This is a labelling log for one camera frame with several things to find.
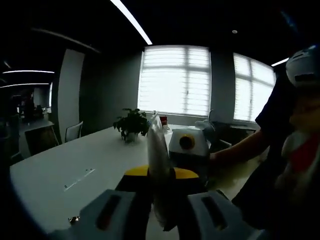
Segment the window blinds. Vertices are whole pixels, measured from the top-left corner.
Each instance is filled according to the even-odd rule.
[[[142,111],[207,116],[210,109],[209,50],[197,46],[146,47],[138,89]]]
[[[235,70],[234,119],[254,122],[274,88],[273,68],[239,54],[233,55]]]

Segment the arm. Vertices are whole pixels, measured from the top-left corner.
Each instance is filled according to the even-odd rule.
[[[269,140],[259,130],[230,148],[212,153],[210,160],[215,166],[248,161],[260,155],[269,145]]]

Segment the chair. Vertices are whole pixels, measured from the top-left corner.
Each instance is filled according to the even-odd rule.
[[[68,127],[65,130],[65,138],[64,138],[65,143],[81,137],[81,129],[82,129],[83,123],[84,122],[82,121],[82,122],[78,123],[77,125]]]

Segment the ceiling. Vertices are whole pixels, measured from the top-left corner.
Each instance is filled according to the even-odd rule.
[[[122,0],[154,45],[207,46],[212,51],[236,52],[268,65],[319,41],[316,10],[299,12],[301,5],[243,4],[231,1]],[[285,12],[298,33],[282,16]],[[45,70],[58,72],[66,48],[86,54],[143,49],[147,44],[126,17],[110,2],[77,5],[43,4],[8,7],[1,19],[0,71]],[[32,28],[59,33],[95,50]],[[1,74],[0,86],[49,83],[54,74]]]

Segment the small metal object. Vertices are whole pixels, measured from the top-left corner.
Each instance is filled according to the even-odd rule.
[[[70,223],[71,226],[76,224],[79,221],[79,219],[80,219],[79,216],[73,216],[73,217],[69,217],[68,218],[69,223]]]

